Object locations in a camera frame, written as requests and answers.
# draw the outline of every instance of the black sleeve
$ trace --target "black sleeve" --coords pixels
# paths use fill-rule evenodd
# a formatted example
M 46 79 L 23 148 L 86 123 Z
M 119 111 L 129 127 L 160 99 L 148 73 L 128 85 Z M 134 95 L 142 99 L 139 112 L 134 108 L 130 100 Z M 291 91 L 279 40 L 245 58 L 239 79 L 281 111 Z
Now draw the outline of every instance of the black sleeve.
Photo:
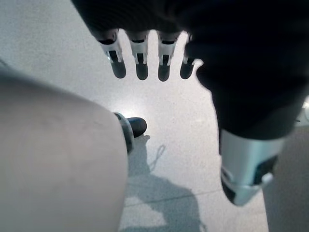
M 193 35 L 186 52 L 204 62 L 197 77 L 219 128 L 253 139 L 288 134 L 308 95 L 309 1 L 172 2 L 166 12 Z

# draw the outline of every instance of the leg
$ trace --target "leg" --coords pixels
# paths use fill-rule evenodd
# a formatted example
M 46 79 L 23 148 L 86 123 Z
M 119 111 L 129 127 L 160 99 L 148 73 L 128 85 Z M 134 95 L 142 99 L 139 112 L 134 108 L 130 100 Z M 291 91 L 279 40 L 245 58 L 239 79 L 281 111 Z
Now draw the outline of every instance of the leg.
M 0 70 L 1 231 L 118 230 L 127 152 L 103 107 Z

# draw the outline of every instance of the black fabric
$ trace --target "black fabric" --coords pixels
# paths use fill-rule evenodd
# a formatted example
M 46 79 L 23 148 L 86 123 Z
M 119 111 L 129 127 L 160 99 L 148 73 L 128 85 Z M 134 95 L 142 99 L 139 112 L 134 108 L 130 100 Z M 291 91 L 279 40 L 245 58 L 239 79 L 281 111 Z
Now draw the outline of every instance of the black fabric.
M 308 95 L 307 0 L 73 0 L 98 39 L 104 30 L 185 30 L 204 64 L 219 128 L 254 139 L 287 135 Z

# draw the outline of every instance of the bare leg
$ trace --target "bare leg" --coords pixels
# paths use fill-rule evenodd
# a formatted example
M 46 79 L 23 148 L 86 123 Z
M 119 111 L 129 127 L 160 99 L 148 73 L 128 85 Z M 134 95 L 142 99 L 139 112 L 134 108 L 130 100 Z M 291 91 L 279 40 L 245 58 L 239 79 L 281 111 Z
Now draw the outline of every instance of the bare leg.
M 0 70 L 0 230 L 115 232 L 126 143 L 105 108 Z

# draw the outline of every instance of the tiled floor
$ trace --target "tiled floor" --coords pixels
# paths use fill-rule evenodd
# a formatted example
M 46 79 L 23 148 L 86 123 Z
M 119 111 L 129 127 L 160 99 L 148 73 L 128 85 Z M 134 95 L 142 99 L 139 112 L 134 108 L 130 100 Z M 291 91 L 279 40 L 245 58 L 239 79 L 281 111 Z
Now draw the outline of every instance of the tiled floor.
M 221 191 L 211 95 L 194 76 L 179 76 L 185 34 L 170 79 L 161 83 L 156 34 L 149 38 L 149 77 L 139 81 L 121 31 L 127 75 L 119 80 L 69 1 L 0 0 L 0 5 L 0 57 L 8 64 L 111 111 L 147 120 L 148 130 L 129 157 L 121 231 L 267 231 L 262 194 L 238 208 Z

